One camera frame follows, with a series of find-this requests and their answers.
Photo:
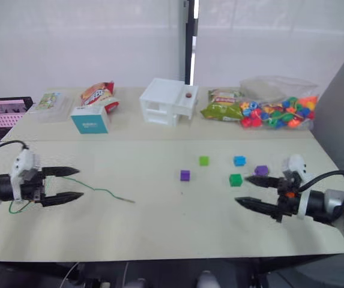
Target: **blue cube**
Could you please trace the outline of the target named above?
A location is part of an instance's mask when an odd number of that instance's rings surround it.
[[[244,156],[234,156],[233,163],[234,166],[244,166],[246,163],[246,158]]]

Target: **floor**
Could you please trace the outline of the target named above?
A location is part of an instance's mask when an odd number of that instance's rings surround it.
[[[90,277],[109,281],[111,287],[121,288],[126,262],[97,262],[88,266]],[[125,283],[145,278],[152,288],[195,287],[203,270],[210,270],[222,288],[248,287],[244,268],[237,260],[159,260],[130,262]],[[275,288],[337,288],[344,287],[344,255],[333,256],[296,268],[282,269],[268,274],[269,287]],[[0,265],[0,288],[59,287],[61,279],[27,273]],[[68,281],[66,288],[74,286]]]

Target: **green cube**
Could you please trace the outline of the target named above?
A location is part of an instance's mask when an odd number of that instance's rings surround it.
[[[209,156],[200,156],[200,166],[209,165]]]
[[[240,174],[231,174],[229,177],[229,183],[231,183],[231,187],[240,187],[243,183],[243,178]]]

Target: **white wall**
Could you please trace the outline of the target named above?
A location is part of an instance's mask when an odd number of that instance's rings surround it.
[[[197,85],[281,75],[322,93],[344,62],[344,0],[200,0],[196,45]]]
[[[181,0],[0,0],[0,97],[184,78]]]

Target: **clear plastic box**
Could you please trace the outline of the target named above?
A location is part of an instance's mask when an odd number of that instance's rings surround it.
[[[66,121],[73,105],[73,99],[65,97],[59,92],[45,93],[39,103],[29,109],[39,122],[63,122]]]

